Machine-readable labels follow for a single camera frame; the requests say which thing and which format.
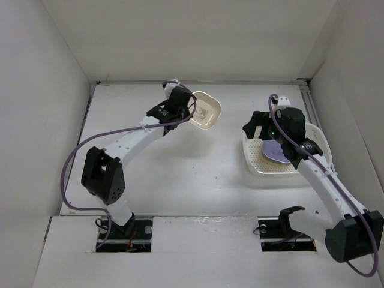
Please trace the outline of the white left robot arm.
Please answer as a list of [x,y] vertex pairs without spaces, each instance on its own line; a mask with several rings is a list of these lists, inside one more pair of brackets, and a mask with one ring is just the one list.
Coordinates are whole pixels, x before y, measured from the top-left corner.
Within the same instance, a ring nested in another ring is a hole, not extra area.
[[196,98],[184,86],[164,88],[167,98],[147,111],[140,125],[110,145],[88,150],[81,184],[111,216],[113,231],[121,238],[133,233],[134,214],[122,201],[124,169],[149,144],[191,118],[189,103]]

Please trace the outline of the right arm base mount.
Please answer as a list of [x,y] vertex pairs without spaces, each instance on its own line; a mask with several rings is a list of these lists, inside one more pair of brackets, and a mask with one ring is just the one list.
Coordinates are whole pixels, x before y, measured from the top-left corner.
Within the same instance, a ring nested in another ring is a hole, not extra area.
[[282,209],[278,216],[257,218],[253,234],[260,237],[262,252],[316,252],[316,242],[308,235],[291,228],[289,216],[303,211],[301,206]]

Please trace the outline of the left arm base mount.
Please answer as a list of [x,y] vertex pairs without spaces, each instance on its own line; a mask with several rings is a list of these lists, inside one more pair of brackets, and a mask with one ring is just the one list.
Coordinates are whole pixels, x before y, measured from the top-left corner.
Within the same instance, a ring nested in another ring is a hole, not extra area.
[[96,252],[98,253],[149,253],[152,246],[153,217],[136,217],[128,224],[125,232],[112,222],[110,233],[107,235],[109,221],[98,218]]

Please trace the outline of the large purple panda plate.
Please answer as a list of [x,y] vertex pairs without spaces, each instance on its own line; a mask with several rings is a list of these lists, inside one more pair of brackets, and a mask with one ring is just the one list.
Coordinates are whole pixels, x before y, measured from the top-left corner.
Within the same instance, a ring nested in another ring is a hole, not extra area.
[[284,156],[281,145],[275,140],[265,140],[262,143],[262,154],[269,160],[280,164],[290,164]]

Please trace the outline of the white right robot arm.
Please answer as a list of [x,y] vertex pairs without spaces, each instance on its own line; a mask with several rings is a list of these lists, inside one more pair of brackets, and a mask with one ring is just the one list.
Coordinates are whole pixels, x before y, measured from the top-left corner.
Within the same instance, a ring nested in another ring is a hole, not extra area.
[[255,111],[242,130],[247,140],[275,141],[293,168],[312,186],[330,221],[302,205],[280,211],[277,229],[284,236],[301,232],[324,243],[338,263],[372,255],[379,260],[383,215],[370,211],[349,193],[331,170],[320,145],[307,136],[306,120],[297,108]]

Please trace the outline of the cream panda plate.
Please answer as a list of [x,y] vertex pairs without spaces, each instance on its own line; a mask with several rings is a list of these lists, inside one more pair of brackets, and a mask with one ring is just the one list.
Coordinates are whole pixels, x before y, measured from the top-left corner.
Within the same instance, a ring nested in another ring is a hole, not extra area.
[[220,102],[203,91],[195,91],[193,95],[197,100],[196,111],[189,123],[201,130],[211,129],[221,115]]

